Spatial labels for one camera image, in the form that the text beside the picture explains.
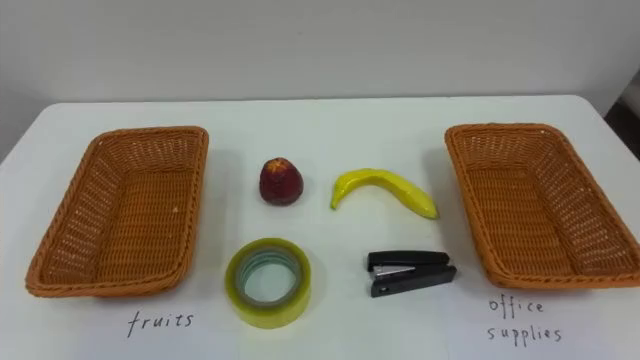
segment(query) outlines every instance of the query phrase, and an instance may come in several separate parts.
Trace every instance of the banana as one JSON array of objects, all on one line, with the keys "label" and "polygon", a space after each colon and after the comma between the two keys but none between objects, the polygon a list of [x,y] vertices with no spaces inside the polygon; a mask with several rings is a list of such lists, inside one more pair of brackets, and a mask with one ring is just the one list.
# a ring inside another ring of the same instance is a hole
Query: banana
[{"label": "banana", "polygon": [[429,219],[438,218],[436,205],[429,194],[402,176],[381,169],[359,169],[342,174],[333,187],[331,208],[335,210],[345,196],[364,185],[377,185],[387,189],[416,214]]}]

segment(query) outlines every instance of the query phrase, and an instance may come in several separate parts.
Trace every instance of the tape roll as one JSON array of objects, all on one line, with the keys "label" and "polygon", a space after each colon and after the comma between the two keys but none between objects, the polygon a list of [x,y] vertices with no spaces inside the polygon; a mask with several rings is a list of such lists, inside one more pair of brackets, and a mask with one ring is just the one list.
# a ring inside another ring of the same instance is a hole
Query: tape roll
[{"label": "tape roll", "polygon": [[[295,277],[293,286],[279,299],[258,301],[245,292],[251,274],[268,264],[287,267]],[[250,325],[273,329],[297,319],[311,296],[311,265],[294,243],[265,238],[245,245],[231,258],[225,274],[225,288],[233,309]]]}]

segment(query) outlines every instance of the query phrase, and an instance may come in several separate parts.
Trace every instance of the red apple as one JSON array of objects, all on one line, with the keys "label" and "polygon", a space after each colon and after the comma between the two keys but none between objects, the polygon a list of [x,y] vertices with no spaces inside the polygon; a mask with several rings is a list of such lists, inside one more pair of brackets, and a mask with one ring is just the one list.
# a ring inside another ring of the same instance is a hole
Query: red apple
[{"label": "red apple", "polygon": [[260,195],[271,205],[289,205],[298,200],[304,183],[302,175],[285,158],[267,161],[260,173]]}]

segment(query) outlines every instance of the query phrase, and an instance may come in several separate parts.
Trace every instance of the stapler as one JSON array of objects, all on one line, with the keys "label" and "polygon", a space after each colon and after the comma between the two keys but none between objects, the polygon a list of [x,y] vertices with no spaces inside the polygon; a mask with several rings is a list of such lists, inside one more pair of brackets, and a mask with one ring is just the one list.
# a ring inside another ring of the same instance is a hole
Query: stapler
[{"label": "stapler", "polygon": [[436,251],[377,251],[367,257],[373,273],[371,297],[397,294],[453,281],[457,269]]}]

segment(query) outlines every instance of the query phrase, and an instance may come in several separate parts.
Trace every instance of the wicker basket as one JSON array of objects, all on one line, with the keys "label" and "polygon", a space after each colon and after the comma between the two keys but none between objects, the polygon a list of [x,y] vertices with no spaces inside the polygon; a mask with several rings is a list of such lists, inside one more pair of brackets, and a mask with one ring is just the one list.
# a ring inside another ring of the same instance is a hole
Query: wicker basket
[{"label": "wicker basket", "polygon": [[180,282],[193,254],[208,142],[198,127],[95,138],[33,257],[27,290],[131,296]]},{"label": "wicker basket", "polygon": [[638,244],[560,131],[461,125],[445,141],[476,249],[495,285],[640,285]]}]

